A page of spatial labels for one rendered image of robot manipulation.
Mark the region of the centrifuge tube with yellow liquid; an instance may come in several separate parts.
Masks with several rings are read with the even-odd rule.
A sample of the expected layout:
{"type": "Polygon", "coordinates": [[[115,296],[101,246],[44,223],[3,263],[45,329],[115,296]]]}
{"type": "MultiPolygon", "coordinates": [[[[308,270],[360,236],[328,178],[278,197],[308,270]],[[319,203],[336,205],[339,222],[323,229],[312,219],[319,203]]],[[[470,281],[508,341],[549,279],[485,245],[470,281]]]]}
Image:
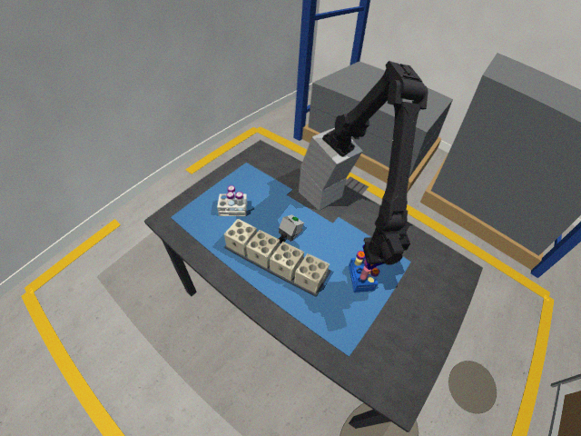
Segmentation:
{"type": "Polygon", "coordinates": [[[379,269],[377,267],[373,268],[370,271],[368,281],[369,282],[374,282],[376,280],[376,278],[377,278],[378,275],[379,275],[379,269]]]}

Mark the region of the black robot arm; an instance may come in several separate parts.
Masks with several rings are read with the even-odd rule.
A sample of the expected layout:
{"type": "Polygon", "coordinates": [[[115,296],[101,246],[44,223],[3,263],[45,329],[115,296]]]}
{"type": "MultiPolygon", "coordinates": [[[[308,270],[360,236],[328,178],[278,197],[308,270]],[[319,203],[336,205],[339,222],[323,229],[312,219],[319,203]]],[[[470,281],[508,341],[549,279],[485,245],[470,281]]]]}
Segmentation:
{"type": "Polygon", "coordinates": [[[370,117],[387,101],[394,105],[388,182],[372,236],[373,242],[379,245],[379,257],[383,257],[385,264],[392,265],[402,259],[403,252],[410,246],[407,234],[398,231],[408,219],[407,190],[416,123],[419,110],[427,108],[428,88],[410,65],[388,61],[386,69],[353,110],[337,116],[335,129],[324,134],[322,140],[343,157],[355,148],[351,136],[355,139],[364,136],[370,117]],[[412,100],[412,103],[402,102],[402,99],[412,100]]]}

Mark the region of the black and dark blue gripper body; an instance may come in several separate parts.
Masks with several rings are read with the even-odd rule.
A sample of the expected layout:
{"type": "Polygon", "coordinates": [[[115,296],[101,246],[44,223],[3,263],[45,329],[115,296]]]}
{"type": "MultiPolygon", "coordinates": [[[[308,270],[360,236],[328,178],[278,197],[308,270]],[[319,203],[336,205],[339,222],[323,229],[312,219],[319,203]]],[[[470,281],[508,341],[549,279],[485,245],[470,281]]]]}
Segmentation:
{"type": "Polygon", "coordinates": [[[363,242],[365,243],[363,248],[368,264],[385,263],[383,257],[379,257],[379,245],[376,245],[371,237],[364,238],[363,242]]]}

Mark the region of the cream block with round holes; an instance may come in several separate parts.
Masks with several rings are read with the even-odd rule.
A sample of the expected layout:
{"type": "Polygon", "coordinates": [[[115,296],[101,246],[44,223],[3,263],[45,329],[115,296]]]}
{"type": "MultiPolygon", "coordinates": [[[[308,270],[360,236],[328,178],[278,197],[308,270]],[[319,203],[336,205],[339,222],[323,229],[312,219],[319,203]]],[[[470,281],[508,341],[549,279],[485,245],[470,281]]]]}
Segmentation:
{"type": "Polygon", "coordinates": [[[303,261],[304,251],[282,242],[271,260],[271,271],[292,280],[299,264],[303,261]]]}
{"type": "Polygon", "coordinates": [[[246,245],[248,259],[268,269],[270,258],[279,246],[279,239],[259,230],[246,245]]]}
{"type": "Polygon", "coordinates": [[[237,219],[224,234],[226,246],[234,250],[236,253],[246,256],[246,245],[256,233],[257,228],[237,219]]]}
{"type": "Polygon", "coordinates": [[[294,283],[316,293],[327,275],[329,266],[329,263],[307,253],[295,272],[294,283]]]}

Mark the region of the blue tube rack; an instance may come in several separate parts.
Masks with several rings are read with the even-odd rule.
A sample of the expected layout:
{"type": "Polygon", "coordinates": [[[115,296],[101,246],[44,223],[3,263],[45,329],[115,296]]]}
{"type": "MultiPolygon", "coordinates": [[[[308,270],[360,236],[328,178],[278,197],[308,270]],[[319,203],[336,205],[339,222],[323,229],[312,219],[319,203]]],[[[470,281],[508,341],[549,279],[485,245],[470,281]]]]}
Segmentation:
{"type": "Polygon", "coordinates": [[[354,292],[372,292],[372,291],[374,291],[376,289],[377,285],[378,285],[377,278],[376,278],[375,282],[369,282],[368,281],[369,276],[367,277],[366,280],[361,280],[359,278],[359,276],[360,276],[360,273],[361,273],[362,268],[364,266],[364,260],[365,259],[363,260],[361,266],[357,266],[354,263],[355,262],[355,259],[356,258],[351,258],[350,264],[349,264],[349,268],[351,268],[350,269],[350,277],[351,277],[351,281],[352,281],[353,291],[354,292]],[[353,266],[352,266],[352,264],[353,264],[353,266]],[[357,269],[359,269],[359,270],[357,270],[357,269]],[[354,288],[354,286],[355,286],[355,288],[354,288]]]}

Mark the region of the white tube rack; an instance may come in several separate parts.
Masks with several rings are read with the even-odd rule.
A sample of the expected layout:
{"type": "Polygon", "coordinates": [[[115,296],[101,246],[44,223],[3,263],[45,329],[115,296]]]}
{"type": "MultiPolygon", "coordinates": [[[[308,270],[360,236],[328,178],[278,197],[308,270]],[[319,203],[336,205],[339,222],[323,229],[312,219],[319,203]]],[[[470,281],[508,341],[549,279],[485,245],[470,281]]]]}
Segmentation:
{"type": "Polygon", "coordinates": [[[218,201],[218,206],[217,206],[219,216],[246,216],[246,210],[247,210],[247,195],[246,194],[243,195],[243,197],[244,197],[243,206],[237,205],[236,198],[234,199],[235,205],[229,206],[228,200],[226,198],[221,199],[221,197],[224,195],[226,195],[226,194],[220,194],[220,196],[219,196],[219,201],[218,201]],[[235,208],[235,211],[230,211],[229,208],[235,208]],[[238,208],[244,208],[244,210],[238,211],[238,208]]]}

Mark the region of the blue flat mat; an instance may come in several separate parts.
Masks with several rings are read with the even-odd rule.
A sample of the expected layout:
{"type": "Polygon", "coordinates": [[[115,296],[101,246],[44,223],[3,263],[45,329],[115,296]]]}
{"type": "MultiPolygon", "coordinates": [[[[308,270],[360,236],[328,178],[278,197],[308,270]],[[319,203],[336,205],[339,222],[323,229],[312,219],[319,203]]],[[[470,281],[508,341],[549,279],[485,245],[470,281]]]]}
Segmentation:
{"type": "MultiPolygon", "coordinates": [[[[245,163],[171,218],[246,282],[285,312],[350,356],[398,285],[411,261],[377,266],[378,285],[372,292],[354,292],[350,260],[363,251],[363,231],[337,218],[334,223],[313,212],[287,194],[292,189],[245,163]],[[246,216],[219,216],[220,194],[228,186],[247,195],[246,216]],[[224,234],[237,219],[279,239],[282,218],[293,215],[304,222],[290,244],[329,263],[331,270],[318,295],[283,281],[224,248],[224,234]]],[[[364,251],[363,251],[364,252],[364,251]]]]}

